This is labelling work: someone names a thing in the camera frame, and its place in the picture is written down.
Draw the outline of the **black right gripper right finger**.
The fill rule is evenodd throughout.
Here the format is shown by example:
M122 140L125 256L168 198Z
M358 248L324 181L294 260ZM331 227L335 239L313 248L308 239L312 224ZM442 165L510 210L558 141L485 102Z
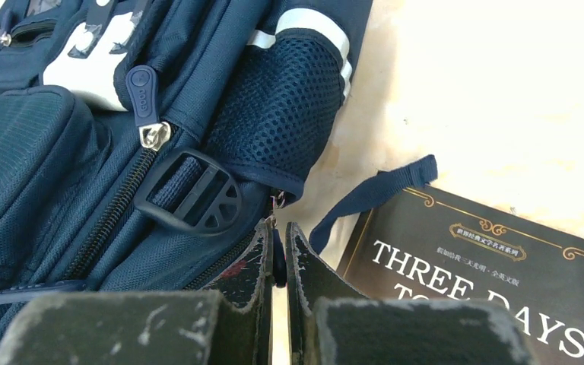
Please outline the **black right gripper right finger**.
M293 364L534 364L503 308L478 300L376 300L344 281L295 223L285 230Z

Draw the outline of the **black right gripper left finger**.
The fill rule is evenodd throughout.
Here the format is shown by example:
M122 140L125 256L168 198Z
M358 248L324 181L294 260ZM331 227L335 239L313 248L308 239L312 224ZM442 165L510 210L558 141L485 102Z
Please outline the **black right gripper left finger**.
M270 364L273 228L199 290L55 294L28 303L0 364Z

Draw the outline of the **navy blue student backpack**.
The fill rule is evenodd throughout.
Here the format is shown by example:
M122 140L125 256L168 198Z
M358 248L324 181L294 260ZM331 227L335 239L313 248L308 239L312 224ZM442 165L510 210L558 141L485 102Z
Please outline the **navy blue student backpack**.
M198 289L298 201L370 1L6 1L0 342L27 290Z

